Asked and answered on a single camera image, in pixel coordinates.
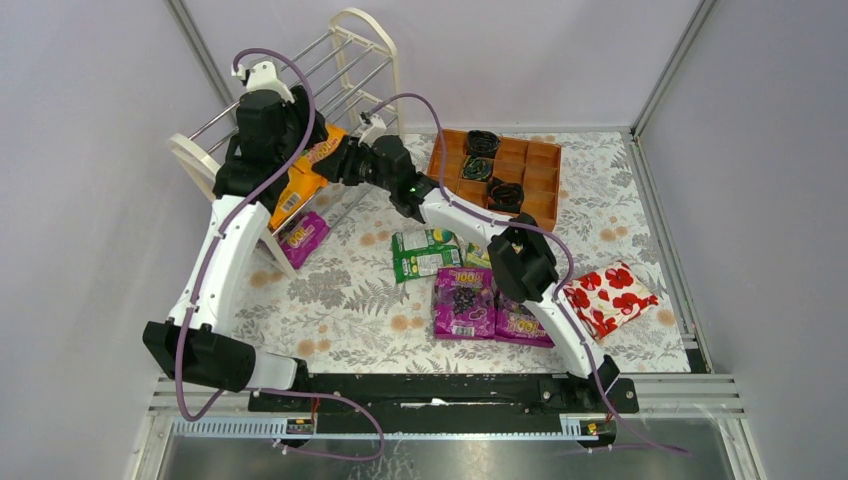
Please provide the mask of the orange mango candy bag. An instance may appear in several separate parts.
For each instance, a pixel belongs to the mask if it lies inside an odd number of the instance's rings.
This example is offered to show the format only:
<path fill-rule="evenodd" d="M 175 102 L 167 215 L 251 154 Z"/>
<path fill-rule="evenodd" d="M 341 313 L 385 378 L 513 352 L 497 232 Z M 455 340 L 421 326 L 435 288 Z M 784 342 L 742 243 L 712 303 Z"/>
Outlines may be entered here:
<path fill-rule="evenodd" d="M 334 124 L 326 124 L 327 139 L 306 149 L 294 166 L 301 172 L 308 172 L 317 162 L 332 154 L 342 143 L 347 132 Z"/>

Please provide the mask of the green candy bag white label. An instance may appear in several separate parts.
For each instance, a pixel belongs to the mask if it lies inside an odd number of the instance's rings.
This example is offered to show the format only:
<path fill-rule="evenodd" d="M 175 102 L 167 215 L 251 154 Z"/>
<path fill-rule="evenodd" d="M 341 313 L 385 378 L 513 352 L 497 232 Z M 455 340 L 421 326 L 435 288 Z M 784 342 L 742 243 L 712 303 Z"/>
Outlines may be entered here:
<path fill-rule="evenodd" d="M 437 275 L 442 268 L 460 267 L 461 254 L 456 236 L 436 228 L 392 235 L 392 260 L 395 282 Z"/>

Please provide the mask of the green yellow candy bag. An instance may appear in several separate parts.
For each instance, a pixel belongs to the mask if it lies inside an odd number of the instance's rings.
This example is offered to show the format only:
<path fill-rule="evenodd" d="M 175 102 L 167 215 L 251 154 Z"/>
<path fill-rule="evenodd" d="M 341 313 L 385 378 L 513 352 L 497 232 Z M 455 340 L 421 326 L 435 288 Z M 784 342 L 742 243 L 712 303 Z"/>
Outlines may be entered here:
<path fill-rule="evenodd" d="M 486 248 L 468 243 L 463 256 L 463 265 L 474 268 L 491 268 L 491 260 Z"/>

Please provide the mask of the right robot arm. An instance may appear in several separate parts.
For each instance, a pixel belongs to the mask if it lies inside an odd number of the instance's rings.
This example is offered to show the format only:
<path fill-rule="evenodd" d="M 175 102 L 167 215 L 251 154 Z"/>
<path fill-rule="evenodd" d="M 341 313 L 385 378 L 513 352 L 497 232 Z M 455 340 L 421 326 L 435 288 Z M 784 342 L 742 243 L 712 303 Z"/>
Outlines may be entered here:
<path fill-rule="evenodd" d="M 589 336 L 565 297 L 566 281 L 557 273 L 551 249 L 564 242 L 538 226 L 531 215 L 496 214 L 452 193 L 443 179 L 434 180 L 416 169 L 396 135 L 381 136 L 372 144 L 349 138 L 313 170 L 331 183 L 382 188 L 399 214 L 486 247 L 497 287 L 542 324 L 565 361 L 567 374 L 589 382 L 590 390 L 606 399 L 620 371 Z"/>

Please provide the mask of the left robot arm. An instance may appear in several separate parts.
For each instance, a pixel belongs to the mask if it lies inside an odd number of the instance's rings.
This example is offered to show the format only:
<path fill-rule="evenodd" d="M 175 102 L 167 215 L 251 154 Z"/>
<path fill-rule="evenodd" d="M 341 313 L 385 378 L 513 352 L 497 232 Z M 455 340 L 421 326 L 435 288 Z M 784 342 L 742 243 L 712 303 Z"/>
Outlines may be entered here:
<path fill-rule="evenodd" d="M 288 183 L 267 179 L 316 133 L 314 101 L 303 86 L 286 101 L 274 90 L 241 96 L 237 133 L 214 177 L 212 211 L 183 293 L 163 322 L 146 325 L 142 342 L 168 378 L 240 392 L 295 383 L 297 360 L 260 353 L 232 337 L 235 297 L 251 256 Z"/>

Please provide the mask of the purple candy bag under rack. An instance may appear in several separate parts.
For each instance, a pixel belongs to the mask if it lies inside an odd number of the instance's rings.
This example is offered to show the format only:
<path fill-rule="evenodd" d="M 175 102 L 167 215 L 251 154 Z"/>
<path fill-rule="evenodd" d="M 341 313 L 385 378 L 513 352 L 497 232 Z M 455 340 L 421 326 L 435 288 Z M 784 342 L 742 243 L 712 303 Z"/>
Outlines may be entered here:
<path fill-rule="evenodd" d="M 300 269 L 330 232 L 325 219 L 315 212 L 299 213 L 284 227 L 278 243 L 294 269 Z"/>

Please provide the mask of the purple grape candy bag left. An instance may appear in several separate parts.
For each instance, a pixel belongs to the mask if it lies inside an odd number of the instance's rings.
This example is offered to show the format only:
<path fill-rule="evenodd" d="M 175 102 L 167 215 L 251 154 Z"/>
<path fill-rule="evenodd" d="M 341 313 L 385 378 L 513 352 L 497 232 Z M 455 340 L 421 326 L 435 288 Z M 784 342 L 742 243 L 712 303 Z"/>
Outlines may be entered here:
<path fill-rule="evenodd" d="M 493 339 L 497 311 L 492 271 L 477 267 L 440 269 L 434 283 L 432 313 L 437 339 Z"/>

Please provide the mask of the purple grape candy bag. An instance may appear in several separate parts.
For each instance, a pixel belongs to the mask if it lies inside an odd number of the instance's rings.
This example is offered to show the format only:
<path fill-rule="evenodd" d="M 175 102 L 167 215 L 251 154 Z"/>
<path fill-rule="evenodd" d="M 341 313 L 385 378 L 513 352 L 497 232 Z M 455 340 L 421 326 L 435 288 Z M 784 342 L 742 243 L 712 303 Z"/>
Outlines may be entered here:
<path fill-rule="evenodd" d="M 502 292 L 496 299 L 494 339 L 533 347 L 554 347 L 554 342 L 535 316 L 524 305 L 511 300 Z"/>
<path fill-rule="evenodd" d="M 432 313 L 437 339 L 493 339 L 497 311 L 492 271 L 477 267 L 440 269 L 434 283 Z"/>

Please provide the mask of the purple grape candy bag right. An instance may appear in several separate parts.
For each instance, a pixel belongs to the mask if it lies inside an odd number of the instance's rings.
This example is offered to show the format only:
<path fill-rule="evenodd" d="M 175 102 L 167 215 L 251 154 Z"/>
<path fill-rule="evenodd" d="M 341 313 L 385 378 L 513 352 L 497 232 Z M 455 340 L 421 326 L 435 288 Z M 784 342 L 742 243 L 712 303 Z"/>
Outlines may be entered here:
<path fill-rule="evenodd" d="M 554 347 L 554 342 L 535 316 L 524 305 L 511 300 L 502 292 L 496 299 L 494 339 L 533 347 Z"/>

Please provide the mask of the white metal shoe rack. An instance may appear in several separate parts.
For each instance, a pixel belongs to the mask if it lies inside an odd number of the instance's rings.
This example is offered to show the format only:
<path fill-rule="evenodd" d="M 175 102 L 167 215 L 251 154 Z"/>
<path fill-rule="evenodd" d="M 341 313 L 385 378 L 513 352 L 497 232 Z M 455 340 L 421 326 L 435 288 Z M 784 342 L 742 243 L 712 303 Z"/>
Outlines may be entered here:
<path fill-rule="evenodd" d="M 224 87 L 224 77 L 214 70 L 212 55 L 199 28 L 183 1 L 168 3 L 176 15 L 178 26 L 187 37 L 195 56 L 216 92 L 224 109 L 190 135 L 175 134 L 167 146 L 201 192 L 212 199 L 213 176 L 220 160 L 215 153 L 226 146 L 237 130 L 214 145 L 204 148 L 198 139 L 210 128 L 236 124 L 238 99 Z M 389 34 L 367 12 L 345 8 L 329 20 L 329 26 L 309 45 L 291 58 L 301 71 L 296 74 L 277 57 L 253 53 L 240 60 L 244 66 L 268 61 L 277 68 L 276 77 L 289 87 L 308 80 L 317 99 L 316 107 L 325 119 L 339 127 L 354 128 L 359 112 L 369 109 L 399 92 L 398 50 Z"/>

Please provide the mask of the black rolled sock, back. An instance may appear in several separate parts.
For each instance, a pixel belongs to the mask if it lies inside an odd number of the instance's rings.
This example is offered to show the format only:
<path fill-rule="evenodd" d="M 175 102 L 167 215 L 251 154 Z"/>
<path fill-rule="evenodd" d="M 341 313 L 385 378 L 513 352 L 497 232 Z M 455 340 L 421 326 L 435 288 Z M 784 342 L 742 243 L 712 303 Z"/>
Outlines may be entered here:
<path fill-rule="evenodd" d="M 465 148 L 470 156 L 494 159 L 500 145 L 500 138 L 491 131 L 471 130 L 466 134 Z"/>

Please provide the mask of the black orange rolled sock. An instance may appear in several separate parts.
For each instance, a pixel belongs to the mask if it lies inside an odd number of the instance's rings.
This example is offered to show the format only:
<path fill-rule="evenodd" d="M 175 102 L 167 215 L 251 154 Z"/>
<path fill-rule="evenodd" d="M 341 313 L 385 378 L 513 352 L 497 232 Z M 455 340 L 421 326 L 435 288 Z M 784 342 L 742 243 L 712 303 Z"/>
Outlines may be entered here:
<path fill-rule="evenodd" d="M 492 177 L 486 184 L 486 208 L 493 211 L 519 214 L 525 199 L 520 183 Z"/>

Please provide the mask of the wooden compartment tray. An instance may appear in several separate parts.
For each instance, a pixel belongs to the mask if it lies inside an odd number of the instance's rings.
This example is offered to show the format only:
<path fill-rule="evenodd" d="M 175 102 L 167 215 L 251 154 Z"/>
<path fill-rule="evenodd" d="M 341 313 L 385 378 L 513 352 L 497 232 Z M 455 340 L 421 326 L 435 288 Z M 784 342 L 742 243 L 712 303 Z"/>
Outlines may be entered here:
<path fill-rule="evenodd" d="M 556 225 L 560 146 L 489 131 L 446 130 L 436 139 L 427 175 L 459 197 L 496 213 L 531 215 L 551 231 Z"/>

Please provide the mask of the red poppy folded cloth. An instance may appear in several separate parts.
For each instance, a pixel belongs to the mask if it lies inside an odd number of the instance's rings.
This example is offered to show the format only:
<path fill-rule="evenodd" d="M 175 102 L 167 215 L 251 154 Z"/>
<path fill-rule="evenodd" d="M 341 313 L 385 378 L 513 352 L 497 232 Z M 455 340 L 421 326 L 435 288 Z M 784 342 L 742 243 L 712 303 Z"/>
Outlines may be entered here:
<path fill-rule="evenodd" d="M 594 340 L 604 339 L 660 305 L 659 297 L 622 260 L 569 281 L 563 293 Z"/>

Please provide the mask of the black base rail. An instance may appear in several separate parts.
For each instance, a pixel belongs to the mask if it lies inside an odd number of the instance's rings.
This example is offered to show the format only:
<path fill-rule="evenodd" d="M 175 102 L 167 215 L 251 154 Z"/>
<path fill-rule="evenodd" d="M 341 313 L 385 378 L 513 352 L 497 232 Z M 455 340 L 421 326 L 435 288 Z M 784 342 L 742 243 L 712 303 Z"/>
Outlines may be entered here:
<path fill-rule="evenodd" d="M 553 434 L 560 418 L 603 420 L 608 414 L 594 382 L 551 374 L 307 374 L 297 393 L 321 393 L 318 403 L 261 393 L 251 412 L 303 413 L 321 434 L 371 433 L 373 425 L 338 394 L 364 406 L 388 434 Z"/>

